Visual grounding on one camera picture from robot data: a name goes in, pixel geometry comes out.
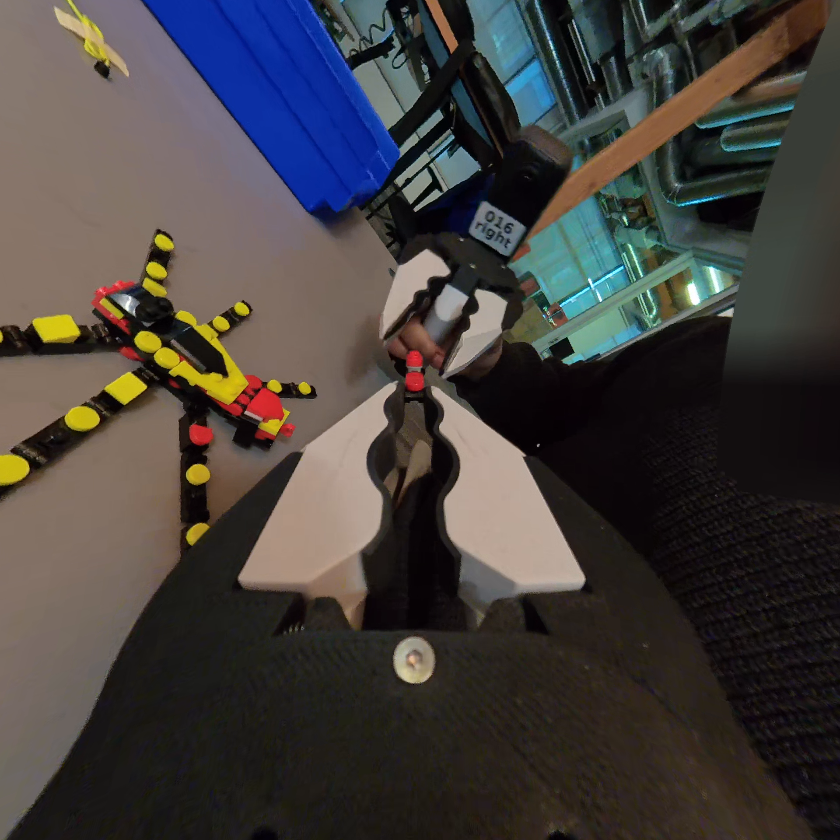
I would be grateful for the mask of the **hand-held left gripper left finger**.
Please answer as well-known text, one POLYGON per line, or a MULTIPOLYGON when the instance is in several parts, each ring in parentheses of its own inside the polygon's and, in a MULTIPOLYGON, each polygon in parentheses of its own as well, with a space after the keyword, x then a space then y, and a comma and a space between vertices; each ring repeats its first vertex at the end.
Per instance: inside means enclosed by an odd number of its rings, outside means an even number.
POLYGON ((387 428, 390 383, 314 438, 301 452, 238 576, 258 592, 334 599, 352 627, 363 624, 369 593, 362 552, 382 524, 385 501, 368 453, 387 428))

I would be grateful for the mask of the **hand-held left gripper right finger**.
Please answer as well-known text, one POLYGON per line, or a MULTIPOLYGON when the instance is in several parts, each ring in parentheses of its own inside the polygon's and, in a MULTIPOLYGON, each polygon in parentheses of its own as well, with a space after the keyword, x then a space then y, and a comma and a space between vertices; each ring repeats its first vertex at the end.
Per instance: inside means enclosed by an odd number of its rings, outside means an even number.
POLYGON ((460 598, 484 616, 498 600, 583 589, 583 570, 522 451, 443 390, 432 396, 443 408, 439 432, 458 457, 444 521, 460 555, 460 598))

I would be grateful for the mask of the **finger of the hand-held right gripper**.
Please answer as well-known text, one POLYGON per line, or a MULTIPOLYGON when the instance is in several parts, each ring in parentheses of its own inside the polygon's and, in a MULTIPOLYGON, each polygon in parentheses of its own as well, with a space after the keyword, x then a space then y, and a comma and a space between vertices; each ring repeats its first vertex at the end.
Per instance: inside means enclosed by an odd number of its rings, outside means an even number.
POLYGON ((380 341, 390 342, 429 298, 434 280, 446 280, 449 266, 435 253, 419 253, 399 265, 380 316, 380 341))
POLYGON ((505 300, 494 291, 477 289, 469 303, 471 313, 464 310, 446 338, 447 355, 441 364, 441 376, 463 373, 501 336, 505 300))

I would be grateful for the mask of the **person's right forearm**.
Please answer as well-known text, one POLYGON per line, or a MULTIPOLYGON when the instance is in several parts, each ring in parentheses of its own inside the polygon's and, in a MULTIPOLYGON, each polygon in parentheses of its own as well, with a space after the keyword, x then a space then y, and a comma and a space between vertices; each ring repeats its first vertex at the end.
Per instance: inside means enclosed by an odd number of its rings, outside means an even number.
POLYGON ((673 414, 717 407, 732 319, 690 318, 604 358, 543 359, 502 343, 483 374, 457 374, 457 394, 524 452, 595 432, 635 433, 673 414))

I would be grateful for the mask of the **black yellow lego spider model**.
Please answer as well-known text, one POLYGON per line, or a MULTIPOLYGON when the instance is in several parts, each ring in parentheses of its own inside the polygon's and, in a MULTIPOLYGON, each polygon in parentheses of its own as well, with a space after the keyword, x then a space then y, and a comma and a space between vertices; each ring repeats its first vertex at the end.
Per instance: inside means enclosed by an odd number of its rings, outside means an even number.
POLYGON ((199 322, 190 312, 177 309, 165 286, 174 253, 172 235, 157 228, 140 278, 96 289, 91 301, 95 324, 80 325, 68 314, 57 314, 34 318, 25 328, 2 325, 3 358, 117 351, 135 366, 2 453, 1 492, 7 496, 126 406, 159 387, 182 406, 178 450, 180 548, 185 554, 211 527, 207 450, 214 431, 208 424, 210 415, 218 415, 233 428, 235 445, 269 450, 278 437, 289 438, 295 431, 282 400, 310 401, 318 394, 304 381, 263 380, 241 371, 222 337, 251 317, 253 309, 246 301, 236 302, 209 322, 199 322))

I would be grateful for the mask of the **person's right hand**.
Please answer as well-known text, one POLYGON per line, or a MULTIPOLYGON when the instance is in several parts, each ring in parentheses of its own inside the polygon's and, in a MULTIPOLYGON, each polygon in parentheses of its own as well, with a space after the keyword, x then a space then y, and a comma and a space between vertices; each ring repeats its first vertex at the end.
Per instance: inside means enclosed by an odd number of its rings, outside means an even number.
POLYGON ((410 352, 416 351, 423 356, 426 366, 440 371, 454 341, 455 335, 452 332, 446 336, 443 343, 433 340, 424 327, 424 318, 416 314, 386 345, 386 351, 393 359, 399 361, 404 361, 410 352))

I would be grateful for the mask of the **black office desk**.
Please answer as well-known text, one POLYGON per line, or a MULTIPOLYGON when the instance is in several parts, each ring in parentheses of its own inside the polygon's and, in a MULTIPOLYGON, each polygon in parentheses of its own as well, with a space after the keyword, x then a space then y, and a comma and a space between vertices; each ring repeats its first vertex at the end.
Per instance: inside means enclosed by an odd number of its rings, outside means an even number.
POLYGON ((446 133, 483 170, 493 168, 521 129, 515 104, 498 75, 465 39, 434 73, 414 105, 390 128, 398 148, 418 140, 399 160, 379 189, 382 193, 446 133))

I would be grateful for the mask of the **wooden ceiling beam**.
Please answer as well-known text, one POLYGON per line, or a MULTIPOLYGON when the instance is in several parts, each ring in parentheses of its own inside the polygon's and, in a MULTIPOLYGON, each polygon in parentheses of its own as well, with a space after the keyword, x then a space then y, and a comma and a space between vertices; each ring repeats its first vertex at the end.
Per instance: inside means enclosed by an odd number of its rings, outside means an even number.
POLYGON ((659 242, 715 267, 742 271, 750 233, 700 218, 699 208, 757 198, 770 179, 757 153, 732 163, 691 163, 697 134, 792 108, 834 2, 625 2, 627 64, 635 89, 576 123, 563 140, 576 151, 617 137, 570 176, 514 259, 536 256, 538 236, 562 216, 639 169, 659 242))

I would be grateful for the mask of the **silver ventilation ducts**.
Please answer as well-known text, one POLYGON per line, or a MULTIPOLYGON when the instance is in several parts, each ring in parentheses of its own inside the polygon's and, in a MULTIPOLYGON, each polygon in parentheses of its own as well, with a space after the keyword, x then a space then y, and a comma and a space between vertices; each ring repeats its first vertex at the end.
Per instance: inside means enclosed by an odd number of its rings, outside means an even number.
POLYGON ((683 180, 677 139, 691 127, 721 129, 717 138, 720 165, 766 162, 763 150, 781 143, 805 73, 763 81, 758 78, 796 50, 817 41, 829 14, 829 2, 790 6, 744 45, 683 87, 679 84, 685 56, 680 48, 667 45, 651 50, 645 56, 644 73, 653 111, 570 174, 539 228, 557 221, 647 158, 655 164, 664 199, 677 207, 761 192, 770 177, 768 166, 753 165, 694 181, 683 180))

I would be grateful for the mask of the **blue plastic storage bin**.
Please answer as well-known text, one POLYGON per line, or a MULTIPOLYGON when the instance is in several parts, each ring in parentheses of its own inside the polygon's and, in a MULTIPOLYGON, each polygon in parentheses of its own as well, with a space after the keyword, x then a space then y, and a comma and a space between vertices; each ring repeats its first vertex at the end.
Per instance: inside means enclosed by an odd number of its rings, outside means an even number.
POLYGON ((309 2, 144 4, 308 213, 383 188, 399 148, 309 2))

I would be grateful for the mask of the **beige masking tape piece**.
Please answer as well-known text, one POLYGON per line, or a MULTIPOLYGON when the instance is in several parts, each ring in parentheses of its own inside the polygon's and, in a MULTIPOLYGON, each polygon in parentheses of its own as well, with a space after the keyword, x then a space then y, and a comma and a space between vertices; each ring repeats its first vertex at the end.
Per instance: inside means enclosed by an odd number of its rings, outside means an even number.
POLYGON ((75 2, 66 1, 66 5, 70 11, 54 7, 56 21, 80 42, 85 53, 92 59, 93 69, 104 79, 110 78, 113 69, 129 78, 130 72, 124 59, 108 44, 100 27, 82 13, 75 2))

